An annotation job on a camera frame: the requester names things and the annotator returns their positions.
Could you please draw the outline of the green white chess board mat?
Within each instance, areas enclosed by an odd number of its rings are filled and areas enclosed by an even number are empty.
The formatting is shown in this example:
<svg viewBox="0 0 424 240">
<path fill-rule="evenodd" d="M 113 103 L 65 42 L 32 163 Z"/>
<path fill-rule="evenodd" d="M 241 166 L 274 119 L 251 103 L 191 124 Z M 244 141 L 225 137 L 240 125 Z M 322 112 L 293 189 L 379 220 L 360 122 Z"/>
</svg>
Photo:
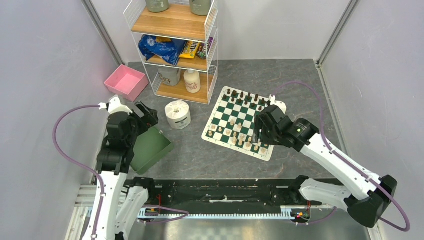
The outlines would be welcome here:
<svg viewBox="0 0 424 240">
<path fill-rule="evenodd" d="M 274 147 L 253 142 L 255 116 L 270 104 L 261 96 L 225 86 L 211 112 L 201 138 L 204 141 L 268 162 Z"/>
</svg>

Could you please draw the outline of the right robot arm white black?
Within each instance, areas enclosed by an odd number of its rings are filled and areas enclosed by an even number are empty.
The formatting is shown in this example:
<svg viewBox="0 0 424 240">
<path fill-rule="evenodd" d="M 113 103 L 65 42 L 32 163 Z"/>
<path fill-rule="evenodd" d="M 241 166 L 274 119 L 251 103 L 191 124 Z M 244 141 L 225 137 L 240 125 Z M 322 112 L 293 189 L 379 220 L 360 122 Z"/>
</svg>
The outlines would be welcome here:
<svg viewBox="0 0 424 240">
<path fill-rule="evenodd" d="M 342 184 L 334 185 L 298 176 L 288 187 L 289 200 L 300 205 L 307 201 L 329 204 L 346 211 L 367 228 L 381 220 L 397 188 L 390 175 L 380 177 L 348 156 L 328 149 L 329 141 L 318 127 L 304 118 L 292 122 L 276 105 L 270 105 L 254 117 L 253 140 L 270 146 L 284 146 L 314 160 Z"/>
</svg>

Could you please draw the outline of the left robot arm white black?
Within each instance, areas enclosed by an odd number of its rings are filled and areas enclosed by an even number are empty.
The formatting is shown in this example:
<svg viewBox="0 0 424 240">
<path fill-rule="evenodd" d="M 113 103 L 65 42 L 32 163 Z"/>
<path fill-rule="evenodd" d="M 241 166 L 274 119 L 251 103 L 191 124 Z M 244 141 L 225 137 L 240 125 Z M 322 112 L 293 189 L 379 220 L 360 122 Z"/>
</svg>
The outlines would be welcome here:
<svg viewBox="0 0 424 240">
<path fill-rule="evenodd" d="M 128 239 L 143 204 L 157 198 L 151 178 L 127 179 L 137 138 L 158 122 L 157 110 L 141 101 L 133 108 L 111 101 L 106 132 L 97 155 L 97 191 L 85 240 Z"/>
</svg>

